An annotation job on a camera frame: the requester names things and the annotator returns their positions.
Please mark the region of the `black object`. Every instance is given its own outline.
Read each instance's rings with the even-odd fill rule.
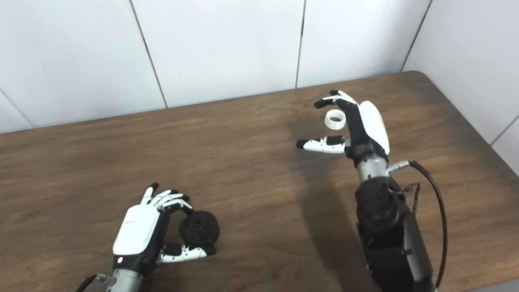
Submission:
[[[212,246],[218,240],[220,227],[213,214],[196,211],[184,220],[180,227],[180,235],[187,245]]]
[[[432,265],[415,214],[391,177],[375,177],[355,192],[357,230],[373,280],[384,292],[433,291]]]
[[[90,285],[94,281],[95,277],[97,277],[97,274],[92,275],[90,277],[87,277],[83,281],[83,283],[81,283],[81,285],[77,288],[76,292],[83,292],[83,291],[85,291],[85,289],[88,287],[88,285]]]

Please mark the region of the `wood grain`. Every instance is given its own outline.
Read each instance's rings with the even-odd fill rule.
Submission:
[[[442,291],[516,278],[519,180],[424,75],[407,72],[0,135],[0,290],[69,292],[110,273],[126,209],[158,181],[213,212],[221,236],[217,255],[161,266],[145,291],[378,291],[355,232],[352,162],[295,148],[336,135],[312,107],[330,89],[374,102],[391,161],[415,159],[437,180],[450,236]],[[413,170],[395,178],[423,182],[418,221],[437,271],[432,189]]]

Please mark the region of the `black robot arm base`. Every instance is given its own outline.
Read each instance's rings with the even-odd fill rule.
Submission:
[[[392,178],[377,177],[356,192],[357,230],[368,268],[383,292],[432,292],[431,261],[415,214],[398,190]]]

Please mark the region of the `white wall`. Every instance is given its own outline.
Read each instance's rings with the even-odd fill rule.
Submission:
[[[430,0],[306,0],[297,86],[399,72]]]
[[[0,133],[32,129],[31,124],[0,90]]]
[[[512,125],[496,140],[492,148],[519,175],[519,120]]]
[[[35,127],[165,108],[128,1],[1,1],[0,39],[0,88]]]
[[[0,132],[398,72],[428,1],[1,1]]]
[[[304,0],[133,0],[169,107],[295,88]]]
[[[404,71],[425,73],[488,142],[519,115],[519,2],[433,0]]]

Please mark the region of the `robotic arm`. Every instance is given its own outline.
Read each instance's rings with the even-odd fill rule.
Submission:
[[[96,274],[85,279],[76,292],[91,282],[105,283],[109,292],[138,292],[145,277],[161,263],[181,262],[214,255],[214,244],[220,230],[216,218],[207,211],[194,211],[189,197],[176,190],[155,196],[159,184],[153,183],[144,192],[141,203],[128,209],[113,246],[112,276]],[[181,225],[185,244],[166,247],[164,237],[170,215],[178,210],[187,214]]]
[[[314,107],[320,109],[335,104],[341,108],[346,114],[350,140],[344,136],[324,137],[299,140],[296,146],[307,151],[345,153],[353,160],[361,181],[355,192],[357,230],[368,268],[382,291],[437,291],[445,267],[447,242],[445,210],[438,186],[416,162],[403,161],[388,166],[390,149],[386,128],[371,102],[358,104],[340,90],[332,90],[331,94],[317,101]],[[433,269],[415,213],[406,205],[403,190],[391,177],[392,172],[406,166],[413,166],[426,175],[440,203],[444,251],[436,286],[432,284]]]

